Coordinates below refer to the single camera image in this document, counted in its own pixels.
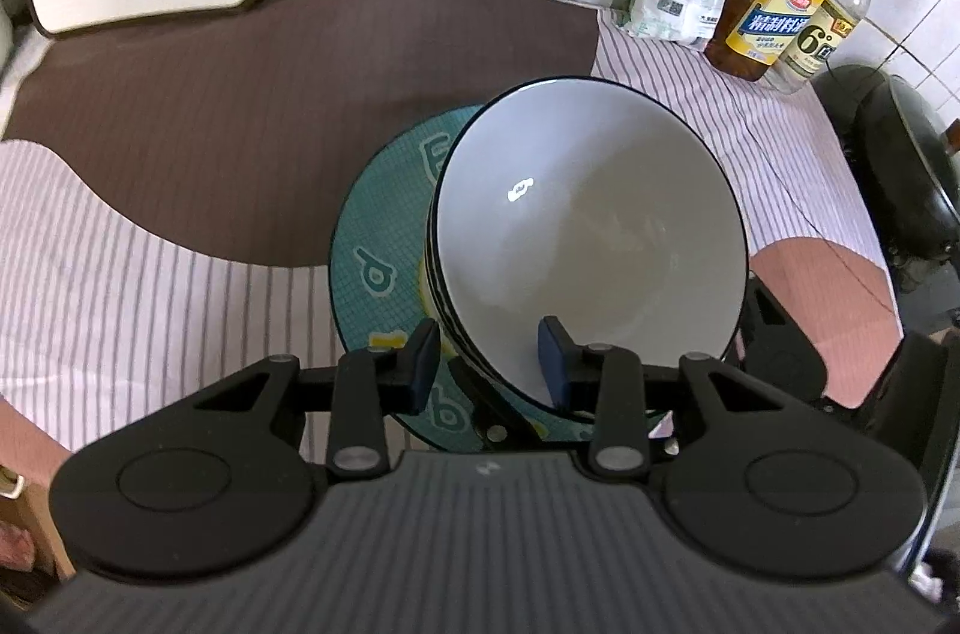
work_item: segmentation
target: brown mat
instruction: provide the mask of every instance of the brown mat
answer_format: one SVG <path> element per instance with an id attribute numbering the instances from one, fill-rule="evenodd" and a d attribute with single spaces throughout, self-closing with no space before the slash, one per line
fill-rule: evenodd
<path id="1" fill-rule="evenodd" d="M 4 139 L 52 149 L 192 250 L 323 265 L 350 183 L 421 119 L 589 74 L 592 9 L 551 0 L 266 0 L 58 41 Z"/>

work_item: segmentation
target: teal plate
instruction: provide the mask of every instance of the teal plate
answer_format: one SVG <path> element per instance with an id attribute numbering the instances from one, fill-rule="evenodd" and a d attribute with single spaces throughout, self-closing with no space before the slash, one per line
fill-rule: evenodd
<path id="1" fill-rule="evenodd" d="M 340 210 L 330 247 L 330 302 L 344 348 L 402 345 L 426 317 L 419 289 L 427 211 L 446 153 L 469 118 L 468 106 L 415 125 L 367 164 Z M 535 407 L 499 383 L 497 390 L 546 441 L 584 441 L 592 426 Z M 425 442 L 478 452 L 472 404 L 444 359 L 424 413 L 397 415 Z"/>

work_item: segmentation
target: stacked bowl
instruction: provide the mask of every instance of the stacked bowl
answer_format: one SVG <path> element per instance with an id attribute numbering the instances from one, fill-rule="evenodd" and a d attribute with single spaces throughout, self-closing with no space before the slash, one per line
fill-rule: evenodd
<path id="1" fill-rule="evenodd" d="M 675 366 L 725 353 L 748 273 L 736 198 L 704 142 L 635 89 L 584 77 L 520 86 L 467 123 L 440 172 L 424 263 L 457 353 L 547 409 L 545 315 L 580 344 Z"/>

